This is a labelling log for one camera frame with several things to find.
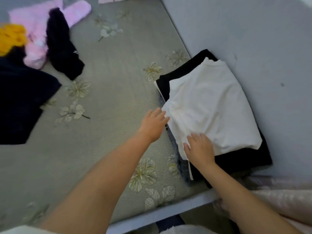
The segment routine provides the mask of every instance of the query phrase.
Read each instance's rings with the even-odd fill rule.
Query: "clothing pile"
[[[42,106],[60,88],[59,81],[39,69],[52,66],[74,80],[84,63],[70,41],[69,28],[91,11],[79,0],[63,9],[62,0],[9,11],[11,24],[0,28],[0,144],[26,143]]]
[[[167,131],[187,184],[204,179],[183,149],[192,132],[211,139],[216,163],[229,174],[272,164],[244,91],[226,63],[211,52],[201,51],[160,76],[155,85],[164,104],[162,110],[171,118]]]

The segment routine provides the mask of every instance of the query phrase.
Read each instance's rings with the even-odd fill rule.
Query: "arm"
[[[188,136],[188,141],[190,147],[184,144],[188,159],[223,199],[230,216],[243,233],[300,233],[216,165],[212,143],[204,134],[198,136],[192,133],[192,136]]]
[[[102,158],[41,225],[60,234],[105,233],[113,210],[138,162],[158,140],[169,117],[150,110],[138,132]]]

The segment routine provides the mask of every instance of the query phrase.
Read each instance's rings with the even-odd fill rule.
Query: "forearm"
[[[300,233],[216,164],[203,166],[200,172],[223,199],[243,233]]]
[[[107,154],[41,227],[60,234],[105,233],[115,205],[149,145],[146,136],[136,133]]]

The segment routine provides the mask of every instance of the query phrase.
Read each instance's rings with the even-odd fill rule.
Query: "person's left arm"
[[[138,162],[149,145],[158,140],[169,117],[150,110],[139,131],[102,158],[41,225],[59,234],[103,234],[113,210]]]

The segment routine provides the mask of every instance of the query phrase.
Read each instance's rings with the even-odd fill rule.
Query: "folded white shirt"
[[[247,98],[223,61],[207,57],[189,74],[169,82],[169,100],[162,110],[181,157],[191,132],[211,139],[215,155],[242,148],[259,149],[262,139]]]

